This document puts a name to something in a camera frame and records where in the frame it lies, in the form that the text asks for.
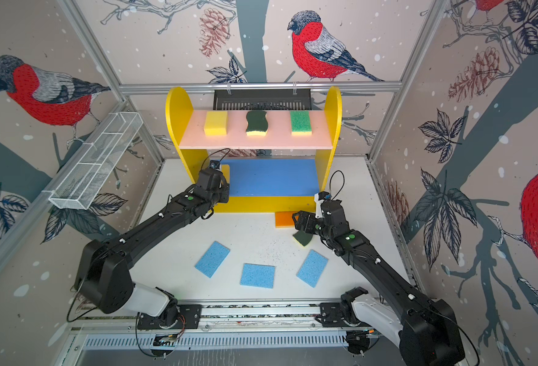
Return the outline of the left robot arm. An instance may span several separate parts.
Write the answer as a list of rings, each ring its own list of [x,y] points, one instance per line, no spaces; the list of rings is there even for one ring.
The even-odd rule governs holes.
[[[137,285],[130,269],[176,231],[197,219],[211,217],[214,207],[229,202],[229,183],[223,173],[212,167],[200,171],[196,183],[168,199],[158,213],[132,230],[104,242],[93,240],[83,249],[74,288],[104,314],[111,314],[131,300],[159,309],[149,314],[158,317],[171,303],[171,296],[157,289]]]

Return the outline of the yellow orange-tinted sponge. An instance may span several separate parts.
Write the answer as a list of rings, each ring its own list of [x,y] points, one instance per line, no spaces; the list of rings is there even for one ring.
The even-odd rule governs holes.
[[[222,164],[220,166],[220,170],[224,176],[224,179],[226,180],[226,183],[230,183],[230,166],[226,164]]]

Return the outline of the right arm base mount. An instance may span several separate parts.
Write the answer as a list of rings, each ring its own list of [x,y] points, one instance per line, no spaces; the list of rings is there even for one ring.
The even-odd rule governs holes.
[[[366,326],[357,319],[351,306],[345,302],[321,303],[315,320],[325,328]]]

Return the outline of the bright green sponge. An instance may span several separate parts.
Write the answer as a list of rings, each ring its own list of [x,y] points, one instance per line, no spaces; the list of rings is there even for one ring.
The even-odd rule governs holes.
[[[293,136],[311,136],[312,125],[309,111],[290,111],[291,134]]]

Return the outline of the dark green wavy sponge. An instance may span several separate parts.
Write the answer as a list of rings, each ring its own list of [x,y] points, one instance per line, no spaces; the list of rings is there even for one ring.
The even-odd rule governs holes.
[[[246,114],[246,135],[249,137],[264,137],[268,131],[267,112],[261,110],[249,111]]]
[[[293,235],[293,239],[301,246],[307,246],[312,241],[314,235],[311,233],[305,233],[303,231],[297,231]]]

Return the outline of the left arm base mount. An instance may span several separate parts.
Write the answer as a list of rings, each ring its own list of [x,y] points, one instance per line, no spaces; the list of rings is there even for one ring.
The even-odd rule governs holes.
[[[159,317],[140,314],[138,330],[197,329],[203,307],[200,304],[180,304],[166,309]]]

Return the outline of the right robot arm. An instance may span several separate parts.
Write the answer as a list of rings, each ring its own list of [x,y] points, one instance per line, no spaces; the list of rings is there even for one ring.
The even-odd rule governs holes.
[[[453,309],[431,300],[389,265],[370,241],[350,227],[339,200],[326,200],[320,216],[294,213],[297,230],[317,235],[334,254],[358,271],[381,295],[354,288],[341,297],[349,324],[366,323],[393,342],[407,365],[456,365],[465,358]]]

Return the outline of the plain yellow sponge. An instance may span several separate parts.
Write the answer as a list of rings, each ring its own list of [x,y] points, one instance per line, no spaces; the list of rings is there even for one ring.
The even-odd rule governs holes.
[[[219,137],[227,134],[228,112],[208,111],[204,124],[204,134],[207,137]]]

